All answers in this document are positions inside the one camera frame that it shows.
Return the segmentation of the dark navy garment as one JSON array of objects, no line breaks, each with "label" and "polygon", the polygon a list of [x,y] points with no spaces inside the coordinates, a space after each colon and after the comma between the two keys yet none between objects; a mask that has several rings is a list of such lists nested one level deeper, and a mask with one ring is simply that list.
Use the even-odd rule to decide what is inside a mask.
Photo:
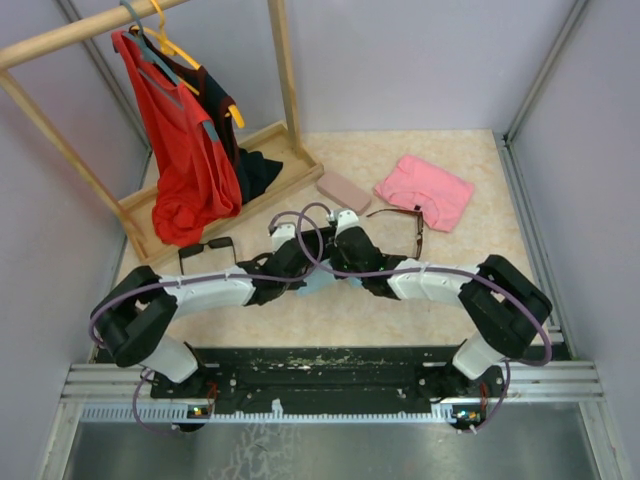
[{"label": "dark navy garment", "polygon": [[236,102],[203,66],[193,69],[171,59],[165,62],[177,76],[198,91],[196,99],[211,117],[227,158],[234,167],[242,203],[263,195],[281,173],[283,163],[265,158],[260,151],[249,152],[238,146],[232,119],[226,117]]}]

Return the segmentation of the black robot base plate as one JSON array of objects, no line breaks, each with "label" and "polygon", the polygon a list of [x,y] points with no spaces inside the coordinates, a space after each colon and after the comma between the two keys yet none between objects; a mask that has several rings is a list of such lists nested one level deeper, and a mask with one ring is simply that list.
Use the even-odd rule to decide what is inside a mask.
[{"label": "black robot base plate", "polygon": [[199,349],[201,364],[182,384],[142,371],[135,419],[152,425],[167,402],[176,429],[207,423],[444,422],[472,431],[504,400],[508,368],[470,380],[446,361],[448,347]]}]

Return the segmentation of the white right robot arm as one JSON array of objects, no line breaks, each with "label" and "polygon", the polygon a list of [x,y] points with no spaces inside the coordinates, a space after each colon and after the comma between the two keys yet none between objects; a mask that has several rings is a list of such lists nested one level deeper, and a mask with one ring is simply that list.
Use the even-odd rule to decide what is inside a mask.
[{"label": "white right robot arm", "polygon": [[429,300],[463,309],[476,332],[457,350],[448,387],[470,395],[482,375],[503,359],[522,359],[553,306],[513,264],[490,255],[478,265],[447,267],[383,253],[360,226],[339,227],[331,265],[353,274],[363,288],[393,300]]}]

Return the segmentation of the yellow clothes hanger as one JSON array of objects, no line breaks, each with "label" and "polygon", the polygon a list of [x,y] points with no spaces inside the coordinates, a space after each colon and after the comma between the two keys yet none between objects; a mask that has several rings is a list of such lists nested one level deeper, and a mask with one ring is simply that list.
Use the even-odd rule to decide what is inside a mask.
[{"label": "yellow clothes hanger", "polygon": [[[180,57],[193,69],[199,69],[201,67],[201,64],[197,62],[191,55],[189,55],[184,49],[182,49],[180,46],[169,39],[166,31],[166,15],[159,2],[156,0],[150,0],[150,4],[159,17],[157,29],[153,30],[152,28],[146,26],[138,26],[137,29],[154,38],[158,42],[160,50],[163,54],[167,56]],[[238,128],[245,128],[245,120],[237,106],[230,106],[225,116],[232,118]]]}]

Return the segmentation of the pink folded t-shirt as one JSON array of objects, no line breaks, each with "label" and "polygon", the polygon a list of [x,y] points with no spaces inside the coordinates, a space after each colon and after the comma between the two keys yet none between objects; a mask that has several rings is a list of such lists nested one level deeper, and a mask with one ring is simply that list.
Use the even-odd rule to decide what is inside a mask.
[{"label": "pink folded t-shirt", "polygon": [[382,200],[420,212],[430,229],[444,233],[458,225],[474,191],[473,183],[414,155],[402,156],[374,187]]}]

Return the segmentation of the black glasses case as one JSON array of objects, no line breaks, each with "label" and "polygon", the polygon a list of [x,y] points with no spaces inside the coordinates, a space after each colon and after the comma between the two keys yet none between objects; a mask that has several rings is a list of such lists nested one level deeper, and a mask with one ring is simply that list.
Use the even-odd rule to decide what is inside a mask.
[{"label": "black glasses case", "polygon": [[312,257],[316,260],[329,260],[333,254],[336,228],[334,226],[322,227],[319,232],[315,230],[305,230],[301,237],[297,238],[297,247],[300,251],[300,258],[309,262]]}]

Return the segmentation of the grey clothes hanger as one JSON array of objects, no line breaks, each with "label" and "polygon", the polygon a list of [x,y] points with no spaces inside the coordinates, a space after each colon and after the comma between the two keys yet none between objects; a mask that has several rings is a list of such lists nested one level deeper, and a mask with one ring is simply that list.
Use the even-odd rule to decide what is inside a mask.
[{"label": "grey clothes hanger", "polygon": [[221,146],[211,117],[196,99],[198,91],[171,70],[165,62],[170,58],[137,29],[142,25],[131,4],[120,5],[137,24],[134,30],[114,31],[111,43],[125,65],[152,149],[164,154],[173,147],[189,149],[200,140]]}]

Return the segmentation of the pink glasses case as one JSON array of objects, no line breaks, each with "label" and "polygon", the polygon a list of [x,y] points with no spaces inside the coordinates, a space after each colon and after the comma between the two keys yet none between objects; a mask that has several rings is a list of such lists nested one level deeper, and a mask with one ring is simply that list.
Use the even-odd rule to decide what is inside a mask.
[{"label": "pink glasses case", "polygon": [[371,205],[371,196],[342,175],[327,171],[316,182],[317,190],[328,199],[361,215]]}]

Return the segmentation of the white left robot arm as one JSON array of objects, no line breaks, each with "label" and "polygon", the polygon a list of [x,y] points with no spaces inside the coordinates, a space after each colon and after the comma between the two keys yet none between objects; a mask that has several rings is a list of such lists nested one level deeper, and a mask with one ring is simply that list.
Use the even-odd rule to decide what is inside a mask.
[{"label": "white left robot arm", "polygon": [[194,397],[206,389],[208,373],[186,343],[167,334],[170,323],[221,307],[264,305],[301,281],[309,268],[294,240],[208,275],[160,276],[149,266],[138,267],[94,309],[90,333],[117,366],[141,365]]}]

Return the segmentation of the red tank top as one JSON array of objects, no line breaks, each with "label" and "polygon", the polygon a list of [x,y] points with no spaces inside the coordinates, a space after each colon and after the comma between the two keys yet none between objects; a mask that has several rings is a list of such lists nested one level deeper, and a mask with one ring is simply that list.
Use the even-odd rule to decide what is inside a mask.
[{"label": "red tank top", "polygon": [[189,149],[153,151],[159,179],[151,217],[163,243],[196,244],[206,226],[241,212],[241,189],[222,145],[200,140]]}]

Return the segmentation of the light blue cleaning cloth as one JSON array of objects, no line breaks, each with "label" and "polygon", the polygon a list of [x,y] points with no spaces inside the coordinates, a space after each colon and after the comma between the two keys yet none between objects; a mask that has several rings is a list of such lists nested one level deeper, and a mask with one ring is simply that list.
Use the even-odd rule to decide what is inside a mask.
[{"label": "light blue cleaning cloth", "polygon": [[309,296],[338,283],[346,283],[354,288],[362,287],[362,282],[358,278],[335,277],[328,272],[321,271],[308,276],[305,279],[305,284],[296,290],[296,295],[299,297]]}]

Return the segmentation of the tortoiseshell brown sunglasses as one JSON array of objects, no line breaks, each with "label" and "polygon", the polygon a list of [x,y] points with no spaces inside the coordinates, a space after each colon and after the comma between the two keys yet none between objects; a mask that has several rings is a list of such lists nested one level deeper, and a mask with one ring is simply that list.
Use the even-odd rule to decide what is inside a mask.
[{"label": "tortoiseshell brown sunglasses", "polygon": [[415,225],[416,225],[415,249],[414,249],[414,254],[412,258],[415,260],[419,260],[423,251],[424,228],[425,228],[424,218],[422,216],[421,211],[419,209],[405,210],[400,208],[383,208],[383,209],[373,211],[369,214],[366,214],[365,217],[371,218],[375,215],[382,214],[382,213],[394,213],[394,214],[405,215],[405,216],[412,217],[415,220]]}]

